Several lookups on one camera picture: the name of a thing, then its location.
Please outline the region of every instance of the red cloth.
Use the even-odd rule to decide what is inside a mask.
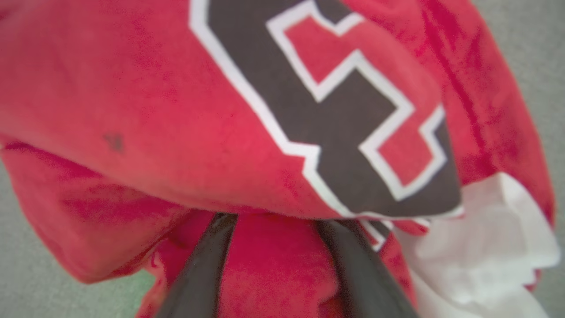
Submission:
[[[553,223],[539,139],[471,3],[345,3],[379,30],[364,40],[381,44],[392,61],[381,71],[410,100],[441,93],[462,185],[508,173]],[[138,317],[151,317],[209,211],[239,213],[220,316],[341,316],[329,253],[308,220],[339,215],[191,33],[187,1],[1,6],[2,160],[71,275],[92,283],[145,267],[157,281]],[[413,300],[393,237],[380,256]]]

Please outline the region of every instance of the dark stain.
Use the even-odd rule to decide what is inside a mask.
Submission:
[[[110,150],[124,153],[124,141],[121,134],[118,133],[108,133],[103,135],[104,140],[108,143]]]

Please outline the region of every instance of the gray floor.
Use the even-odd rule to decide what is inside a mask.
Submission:
[[[475,0],[506,56],[544,141],[555,192],[565,204],[565,0]],[[565,246],[565,217],[558,219]],[[83,286],[68,277],[31,232],[0,167],[0,317],[133,317],[148,274]],[[565,265],[547,270],[536,295],[565,317]]]

